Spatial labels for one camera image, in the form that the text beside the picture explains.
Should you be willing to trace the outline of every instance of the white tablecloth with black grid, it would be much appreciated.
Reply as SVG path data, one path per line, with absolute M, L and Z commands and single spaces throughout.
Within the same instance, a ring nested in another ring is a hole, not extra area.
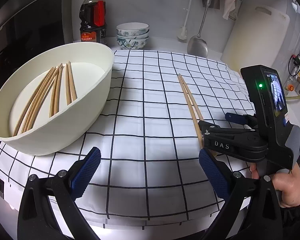
M 23 191 L 30 174 L 54 176 L 96 146 L 100 166 L 76 200 L 87 220 L 146 226 L 218 212 L 223 200 L 199 165 L 198 139 L 179 73 L 206 121 L 242 128 L 225 121 L 225 113 L 254 113 L 244 81 L 221 62 L 178 53 L 116 51 L 108 100 L 87 132 L 46 156 L 26 155 L 1 143 L 0 178 Z M 217 159 L 250 175 L 244 161 L 226 155 Z

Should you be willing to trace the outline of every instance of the human hand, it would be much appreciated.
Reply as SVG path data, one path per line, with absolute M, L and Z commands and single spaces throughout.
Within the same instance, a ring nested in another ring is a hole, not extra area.
M 259 179 L 257 166 L 255 163 L 250 165 L 251 177 Z M 286 173 L 276 173 L 270 175 L 274 189 L 282 191 L 280 206 L 296 207 L 300 205 L 300 167 L 296 163 L 293 169 Z

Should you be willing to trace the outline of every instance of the black cable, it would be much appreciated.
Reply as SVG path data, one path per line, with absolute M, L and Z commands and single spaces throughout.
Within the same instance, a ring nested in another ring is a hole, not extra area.
M 290 59 L 289 59 L 289 63 L 288 63 L 288 71 L 289 71 L 289 75 L 290 75 L 290 76 L 295 77 L 295 76 L 298 75 L 298 73 L 300 72 L 300 67 L 299 67 L 299 70 L 298 70 L 297 73 L 295 73 L 294 75 L 291 75 L 289 67 L 290 67 L 290 62 L 291 62 L 292 57 L 293 57 L 293 55 L 291 55 L 291 57 L 290 57 Z

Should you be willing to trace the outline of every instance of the white brush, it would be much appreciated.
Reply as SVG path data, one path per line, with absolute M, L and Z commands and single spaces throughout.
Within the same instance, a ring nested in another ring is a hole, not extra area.
M 187 24 L 187 20 L 188 20 L 188 16 L 189 16 L 189 11 L 190 11 L 190 7 L 191 7 L 191 2 L 192 0 L 189 0 L 189 5 L 188 5 L 188 11 L 187 11 L 187 15 L 186 15 L 186 20 L 185 20 L 185 24 L 178 30 L 177 33 L 177 37 L 180 40 L 186 40 L 187 39 L 187 29 L 186 29 L 186 24 Z

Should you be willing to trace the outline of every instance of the soy sauce bottle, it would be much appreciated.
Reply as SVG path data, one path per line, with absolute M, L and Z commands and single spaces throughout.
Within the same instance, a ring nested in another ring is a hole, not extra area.
M 93 41 L 106 45 L 106 2 L 84 0 L 79 18 L 81 20 L 81 41 Z

